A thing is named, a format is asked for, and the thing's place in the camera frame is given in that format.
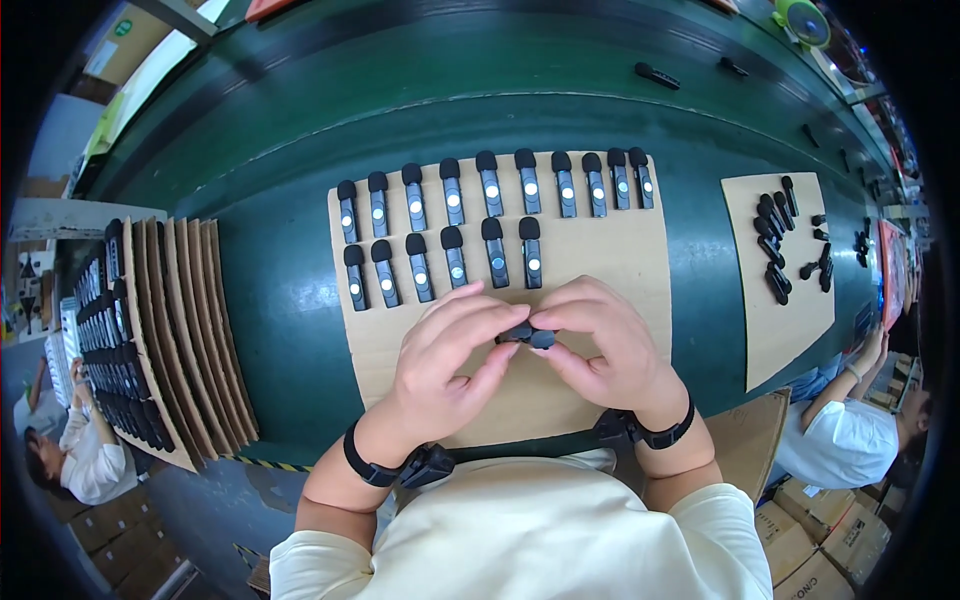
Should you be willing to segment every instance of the cardboard box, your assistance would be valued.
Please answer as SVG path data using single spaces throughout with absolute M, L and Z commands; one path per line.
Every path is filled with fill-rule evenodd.
M 756 509 L 754 526 L 767 555 L 774 586 L 792 575 L 817 549 L 803 526 L 773 502 Z
M 774 588 L 774 600 L 849 600 L 853 589 L 830 561 L 814 552 L 803 566 Z
M 797 519 L 817 543 L 827 539 L 853 499 L 853 490 L 821 490 L 796 477 L 787 479 L 774 495 L 774 502 Z
M 723 480 L 746 492 L 754 504 L 770 476 L 789 401 L 790 389 L 784 388 L 704 420 Z
M 856 585 L 863 585 L 890 541 L 890 528 L 859 504 L 847 514 L 824 542 L 824 554 Z

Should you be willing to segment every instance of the cardboard sheet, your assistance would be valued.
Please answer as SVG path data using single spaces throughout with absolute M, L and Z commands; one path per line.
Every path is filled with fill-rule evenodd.
M 204 303 L 207 314 L 209 315 L 208 322 L 214 343 L 213 349 L 216 353 L 216 364 L 223 374 L 230 402 L 233 403 L 233 408 L 240 418 L 240 424 L 243 425 L 247 438 L 256 440 L 256 424 L 252 417 L 252 411 L 249 410 L 243 395 L 240 393 L 237 373 L 233 368 L 232 362 L 229 360 L 227 337 L 224 333 L 224 322 L 220 313 L 220 303 L 216 298 L 216 290 L 213 289 L 214 286 L 217 285 L 217 279 L 213 270 L 213 250 L 210 247 L 210 229 L 210 223 L 200 224 L 200 254 L 204 268 L 202 276 L 204 283 Z
M 723 480 L 743 490 L 754 504 L 770 476 L 789 403 L 790 389 L 784 388 L 704 419 Z
M 243 381 L 243 375 L 240 372 L 240 361 L 237 359 L 236 345 L 233 343 L 233 330 L 230 329 L 230 317 L 227 312 L 227 300 L 224 294 L 224 280 L 220 268 L 220 232 L 217 229 L 217 221 L 209 222 L 210 225 L 210 257 L 213 262 L 213 292 L 216 296 L 216 302 L 220 309 L 220 318 L 224 326 L 224 340 L 227 344 L 227 355 L 233 373 L 236 375 L 237 386 L 240 389 L 240 397 L 243 398 L 247 406 L 247 413 L 253 422 L 253 429 L 259 431 L 260 426 L 256 422 L 256 415 L 253 413 L 253 405 L 250 404 L 250 395 L 247 394 L 247 385 Z
M 167 295 L 164 290 L 164 269 L 166 260 L 160 261 L 160 253 L 166 254 L 166 249 L 161 247 L 161 240 L 158 237 L 156 219 L 150 219 L 146 226 L 147 242 L 147 274 L 150 279 L 150 294 L 154 310 L 154 323 L 156 325 L 156 341 L 159 344 L 159 353 L 163 364 L 166 366 L 167 376 L 172 394 L 186 424 L 186 430 L 193 438 L 197 448 L 202 456 L 212 460 L 218 460 L 220 455 L 217 453 L 210 438 L 210 433 L 204 417 L 197 406 L 200 400 L 194 396 L 190 389 L 190 384 L 186 378 L 186 371 L 180 360 L 180 350 L 177 348 L 177 342 L 174 338 L 173 323 L 170 319 L 170 311 L 167 306 Z
M 154 369 L 157 388 L 163 397 L 164 405 L 167 407 L 170 418 L 183 440 L 183 448 L 194 467 L 202 468 L 204 460 L 200 457 L 200 450 L 193 441 L 193 436 L 189 435 L 190 431 L 187 429 L 180 404 L 175 398 L 166 364 L 164 364 L 160 355 L 156 324 L 154 323 L 153 297 L 151 296 L 150 277 L 147 268 L 147 226 L 148 224 L 145 221 L 137 221 L 133 224 L 133 266 L 136 269 L 136 298 L 140 313 L 140 324 L 143 327 L 143 347 L 147 352 L 150 365 Z M 156 221 L 151 219 L 149 226 L 155 228 Z
M 634 304 L 650 325 L 650 331 L 660 355 L 670 359 L 671 308 L 670 271 L 667 259 L 666 227 L 663 223 L 662 200 L 657 186 L 653 159 L 649 170 L 654 184 L 654 208 L 637 207 L 636 182 L 630 177 L 631 209 L 613 209 L 610 194 L 613 190 L 609 172 L 604 174 L 608 192 L 608 216 L 591 218 L 589 197 L 581 157 L 585 152 L 570 152 L 573 181 L 576 191 L 578 216 L 561 219 L 554 181 L 550 168 L 551 153 L 536 153 L 537 177 L 540 184 L 542 214 L 540 222 L 540 252 L 542 257 L 543 288 L 526 290 L 523 286 L 523 262 L 517 223 L 524 216 L 522 190 L 513 155 L 497 157 L 497 175 L 504 205 L 500 217 L 503 245 L 507 256 L 510 286 L 493 290 L 490 269 L 480 223 L 487 216 L 483 201 L 480 176 L 473 158 L 460 160 L 460 186 L 466 224 L 459 229 L 463 234 L 463 254 L 467 263 L 468 280 L 483 278 L 488 282 L 486 293 L 510 303 L 536 305 L 560 285 L 576 276 L 588 274 L 608 284 Z M 606 153 L 598 152 L 606 165 Z M 422 191 L 427 217 L 427 231 L 423 232 L 427 246 L 430 278 L 437 297 L 450 290 L 444 251 L 440 245 L 440 231 L 446 227 L 443 185 L 439 164 L 422 168 Z M 403 304 L 387 309 L 377 286 L 376 271 L 370 260 L 372 234 L 370 193 L 365 180 L 356 182 L 356 223 L 359 226 L 360 246 L 367 258 L 364 276 L 371 308 L 354 312 L 347 289 L 347 274 L 343 264 L 344 234 L 340 226 L 340 205 L 336 188 L 328 193 L 330 236 L 336 261 L 337 288 L 344 311 L 353 367 L 364 406 L 370 408 L 386 395 L 393 383 L 400 342 L 407 330 L 420 318 L 429 304 L 417 302 L 412 273 L 405 251 L 405 238 L 410 232 L 406 196 L 400 173 L 387 176 L 390 241 L 394 258 L 392 267 Z M 585 356 L 599 354 L 587 336 L 559 334 L 559 339 Z M 463 374 L 471 374 L 482 364 L 492 344 L 480 347 L 468 360 Z M 443 440 L 447 447 L 466 447 L 502 444 L 571 433 L 589 429 L 603 409 L 580 398 L 549 368 L 533 355 L 517 354 L 497 395 L 467 428 Z
M 233 435 L 237 442 L 247 444 L 249 435 L 243 420 L 237 414 L 237 407 L 230 396 L 230 390 L 227 385 L 227 378 L 224 376 L 224 369 L 220 361 L 220 351 L 217 349 L 216 341 L 213 339 L 213 326 L 210 323 L 210 307 L 206 302 L 206 282 L 204 281 L 204 259 L 201 253 L 200 240 L 200 221 L 194 219 L 186 224 L 187 229 L 187 248 L 190 252 L 190 277 L 193 283 L 194 308 L 197 311 L 197 327 L 194 331 L 200 332 L 199 339 L 203 343 L 204 357 L 201 358 L 201 366 L 204 366 L 204 376 L 209 376 L 210 381 L 216 389 L 216 396 L 227 412 L 227 419 L 230 427 L 233 428 Z
M 800 216 L 797 228 L 784 235 L 780 253 L 786 262 L 783 273 L 793 284 L 786 306 L 780 306 L 763 277 L 769 258 L 756 242 L 754 218 L 760 194 L 782 191 L 780 178 L 793 180 Z M 760 385 L 800 356 L 833 325 L 833 291 L 821 291 L 819 272 L 807 281 L 800 268 L 820 258 L 824 242 L 813 237 L 810 217 L 824 214 L 824 199 L 815 173 L 751 175 L 720 181 L 733 226 L 736 254 L 743 281 L 743 304 L 747 321 L 746 391 Z M 820 226 L 828 231 L 828 224 Z M 772 328 L 777 335 L 771 335 Z
M 182 225 L 182 232 L 177 230 L 176 225 Z M 181 221 L 180 224 L 176 225 L 173 219 L 167 220 L 163 233 L 167 252 L 167 299 L 170 301 L 171 312 L 174 317 L 178 350 L 186 367 L 187 376 L 193 383 L 194 394 L 200 399 L 200 406 L 204 411 L 205 422 L 210 428 L 214 447 L 221 454 L 232 454 L 240 449 L 240 444 L 237 443 L 233 433 L 229 430 L 227 414 L 220 406 L 220 402 L 208 391 L 204 375 L 201 372 L 200 359 L 197 357 L 197 351 L 195 350 L 196 342 L 193 340 L 198 334 L 195 333 L 196 329 L 191 326 L 190 320 L 187 319 L 186 296 L 189 295 L 192 303 L 193 293 L 190 291 L 187 294 L 186 289 L 189 288 L 183 287 L 185 281 L 190 281 L 190 267 L 186 262 L 186 222 Z M 181 236 L 183 237 L 183 259 L 180 258 L 179 252 L 181 246 L 179 238 Z M 186 275 L 181 272 L 183 269 L 188 271 Z M 196 320 L 196 311 L 193 314 L 193 319 Z
M 163 402 L 163 398 L 160 396 L 159 388 L 156 384 L 156 377 L 154 376 L 154 370 L 151 368 L 150 360 L 147 358 L 146 351 L 143 347 L 143 327 L 140 323 L 140 310 L 139 303 L 136 297 L 136 277 L 135 277 L 135 268 L 133 266 L 133 227 L 128 218 L 124 222 L 123 226 L 123 258 L 124 258 L 124 281 L 127 284 L 127 304 L 130 310 L 130 320 L 131 320 L 131 330 L 133 341 L 136 345 L 136 353 L 140 360 L 140 369 L 143 371 L 143 376 L 147 389 L 150 391 L 150 398 L 156 402 L 156 407 L 159 409 L 160 418 L 163 420 L 164 426 L 167 428 L 167 432 L 170 434 L 170 438 L 174 443 L 174 451 L 167 452 L 166 450 L 154 450 L 146 442 L 138 440 L 134 436 L 121 431 L 119 428 L 114 427 L 114 431 L 117 436 L 122 438 L 127 444 L 136 446 L 148 454 L 156 456 L 161 461 L 170 463 L 171 465 L 176 465 L 180 468 L 185 468 L 189 471 L 197 472 L 197 469 L 193 466 L 193 461 L 190 460 L 190 456 L 187 454 L 186 449 L 184 448 L 183 440 L 180 438 L 180 434 L 177 431 L 177 427 L 174 424 L 173 420 L 170 418 L 170 412 L 167 409 L 166 404 Z

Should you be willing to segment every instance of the cream t-shirt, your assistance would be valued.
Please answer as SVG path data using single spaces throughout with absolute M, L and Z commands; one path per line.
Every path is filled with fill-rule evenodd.
M 573 457 L 456 467 L 399 512 L 371 554 L 299 531 L 270 553 L 273 600 L 772 598 L 754 506 L 730 484 L 647 511 Z

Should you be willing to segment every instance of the black foam windscreen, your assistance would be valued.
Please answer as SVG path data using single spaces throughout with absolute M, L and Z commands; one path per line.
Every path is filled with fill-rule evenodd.
M 603 169 L 603 163 L 600 162 L 600 156 L 595 152 L 588 152 L 581 159 L 581 164 L 584 167 L 584 172 L 589 173 L 590 171 L 600 172 L 600 169 Z
M 537 168 L 537 159 L 534 158 L 534 151 L 529 148 L 520 148 L 514 152 L 514 164 L 516 169 L 535 169 Z
M 337 184 L 337 198 L 347 200 L 357 197 L 357 186 L 351 180 L 343 180 Z
M 480 224 L 480 234 L 483 236 L 483 239 L 488 242 L 498 240 L 503 237 L 503 228 L 500 226 L 500 222 L 496 220 L 496 217 L 487 217 L 483 220 L 483 223 Z
M 481 150 L 476 158 L 477 171 L 496 171 L 496 156 L 489 150 Z
M 624 154 L 623 148 L 610 148 L 607 150 L 607 164 L 611 167 L 627 166 L 627 155 Z
M 440 161 L 440 179 L 460 178 L 460 163 L 456 158 L 444 158 Z
M 540 239 L 540 221 L 534 217 L 523 217 L 520 219 L 520 239 L 521 240 L 539 240 Z
M 363 264 L 363 248 L 356 244 L 344 248 L 344 265 L 356 267 Z
M 417 254 L 426 254 L 426 242 L 419 233 L 410 233 L 407 235 L 407 256 Z
M 654 73 L 654 67 L 646 62 L 638 62 L 634 65 L 634 73 L 637 73 L 640 77 L 650 77 Z
M 367 178 L 367 186 L 371 192 L 387 191 L 387 174 L 383 171 L 373 171 Z
M 370 246 L 370 258 L 373 262 L 382 262 L 394 257 L 394 251 L 390 250 L 390 242 L 387 240 L 376 240 Z
M 553 167 L 554 173 L 569 171 L 573 168 L 573 165 L 570 164 L 570 156 L 568 156 L 566 152 L 553 153 L 550 156 L 550 166 Z
M 400 175 L 403 177 L 404 185 L 420 183 L 423 180 L 423 173 L 420 171 L 420 166 L 416 162 L 408 162 L 403 165 L 403 170 L 400 171 Z
M 459 229 L 451 225 L 440 230 L 440 245 L 444 250 L 460 248 L 464 245 L 464 236 Z
M 634 146 L 630 149 L 630 164 L 635 167 L 645 167 L 647 166 L 647 153 L 643 152 L 643 149 L 639 146 Z

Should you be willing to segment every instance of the hand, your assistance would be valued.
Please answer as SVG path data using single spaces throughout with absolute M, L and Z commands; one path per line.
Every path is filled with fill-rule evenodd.
M 557 288 L 530 317 L 530 324 L 592 335 L 602 356 L 584 359 L 560 342 L 534 352 L 594 404 L 649 412 L 661 399 L 686 398 L 683 382 L 658 356 L 647 323 L 626 299 L 593 277 L 580 276 Z
M 460 431 L 500 386 L 518 344 L 494 347 L 473 377 L 454 376 L 474 348 L 522 323 L 530 306 L 482 296 L 483 281 L 459 287 L 430 306 L 403 338 L 394 387 L 372 408 L 411 448 Z

